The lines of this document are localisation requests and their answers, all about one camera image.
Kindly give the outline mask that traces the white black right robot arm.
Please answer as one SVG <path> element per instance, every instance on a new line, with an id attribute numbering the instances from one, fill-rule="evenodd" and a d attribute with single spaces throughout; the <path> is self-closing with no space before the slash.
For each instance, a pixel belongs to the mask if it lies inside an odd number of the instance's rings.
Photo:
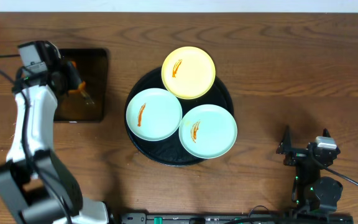
<path id="1" fill-rule="evenodd" d="M 305 148 L 297 148 L 292 146 L 290 128 L 286 127 L 276 153 L 285 155 L 284 165 L 295 167 L 291 200 L 297 207 L 293 216 L 328 215 L 337 210 L 343 186 L 331 177 L 321 176 L 321 170 L 332 165 L 341 153 L 327 129 Z"/>

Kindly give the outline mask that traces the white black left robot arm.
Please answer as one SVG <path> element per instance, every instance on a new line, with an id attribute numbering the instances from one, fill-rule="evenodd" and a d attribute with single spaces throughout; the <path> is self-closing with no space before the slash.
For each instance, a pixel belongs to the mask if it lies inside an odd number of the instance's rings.
<path id="1" fill-rule="evenodd" d="M 12 81 L 16 129 L 0 165 L 0 197 L 16 223 L 109 223 L 104 202 L 82 195 L 79 183 L 53 149 L 58 99 L 84 93 L 75 65 L 47 40 L 18 46 L 23 62 Z"/>

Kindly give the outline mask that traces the orange green sponge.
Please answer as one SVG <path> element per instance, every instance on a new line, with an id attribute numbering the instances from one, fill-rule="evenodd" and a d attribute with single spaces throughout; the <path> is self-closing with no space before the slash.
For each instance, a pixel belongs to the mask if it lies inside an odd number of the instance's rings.
<path id="1" fill-rule="evenodd" d="M 90 95 L 86 92 L 86 82 L 83 81 L 80 77 L 79 71 L 76 68 L 76 62 L 70 60 L 68 63 L 69 68 L 69 87 L 68 87 L 68 94 L 80 94 L 87 105 L 93 105 L 94 101 L 90 97 Z"/>

